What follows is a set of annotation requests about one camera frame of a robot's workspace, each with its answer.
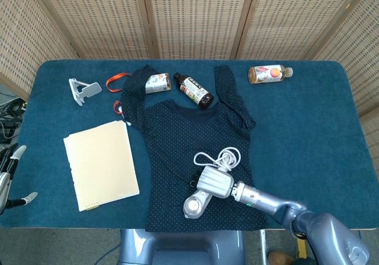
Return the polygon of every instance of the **bottle cap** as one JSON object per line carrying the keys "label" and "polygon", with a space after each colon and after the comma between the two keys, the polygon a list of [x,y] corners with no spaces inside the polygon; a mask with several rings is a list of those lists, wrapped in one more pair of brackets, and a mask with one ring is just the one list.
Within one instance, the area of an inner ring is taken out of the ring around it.
{"label": "bottle cap", "polygon": [[287,68],[287,70],[288,70],[288,74],[285,77],[291,77],[292,74],[294,74],[293,69],[292,68]]}

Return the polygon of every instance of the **shirt sleeve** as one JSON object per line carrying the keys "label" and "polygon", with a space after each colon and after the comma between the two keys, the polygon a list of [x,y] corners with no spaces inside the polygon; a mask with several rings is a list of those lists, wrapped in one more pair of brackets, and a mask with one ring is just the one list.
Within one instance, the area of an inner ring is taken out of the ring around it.
{"label": "shirt sleeve", "polygon": [[242,118],[248,129],[255,127],[254,119],[250,116],[242,97],[237,93],[236,80],[230,67],[215,66],[214,76],[220,100]]}
{"label": "shirt sleeve", "polygon": [[144,124],[144,97],[146,95],[145,85],[149,77],[158,72],[146,65],[136,70],[132,76],[127,78],[121,92],[121,107],[124,119],[133,126],[143,131]]}

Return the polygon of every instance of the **paper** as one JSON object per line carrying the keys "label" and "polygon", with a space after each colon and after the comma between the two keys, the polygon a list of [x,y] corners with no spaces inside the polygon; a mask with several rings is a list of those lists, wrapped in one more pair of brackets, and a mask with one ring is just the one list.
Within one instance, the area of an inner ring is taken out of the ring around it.
{"label": "paper", "polygon": [[124,122],[74,133],[63,141],[80,212],[140,193]]}

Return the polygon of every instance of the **brown bottle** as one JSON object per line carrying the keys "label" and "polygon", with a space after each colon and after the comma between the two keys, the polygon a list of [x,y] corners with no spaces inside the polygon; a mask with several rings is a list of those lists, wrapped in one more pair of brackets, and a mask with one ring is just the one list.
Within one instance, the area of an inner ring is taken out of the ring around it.
{"label": "brown bottle", "polygon": [[282,81],[291,77],[292,68],[285,68],[282,65],[254,66],[249,70],[249,81],[251,84]]}
{"label": "brown bottle", "polygon": [[181,91],[186,93],[193,102],[198,104],[200,108],[205,109],[212,104],[214,97],[205,90],[199,83],[188,75],[181,75],[177,72],[174,75]]}

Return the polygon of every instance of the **shoe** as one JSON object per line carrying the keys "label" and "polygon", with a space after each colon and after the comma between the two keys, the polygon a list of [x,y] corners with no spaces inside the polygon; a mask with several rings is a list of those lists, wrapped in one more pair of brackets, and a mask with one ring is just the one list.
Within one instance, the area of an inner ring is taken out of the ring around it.
{"label": "shoe", "polygon": [[268,253],[270,265],[292,265],[295,262],[291,256],[280,250],[272,250]]}

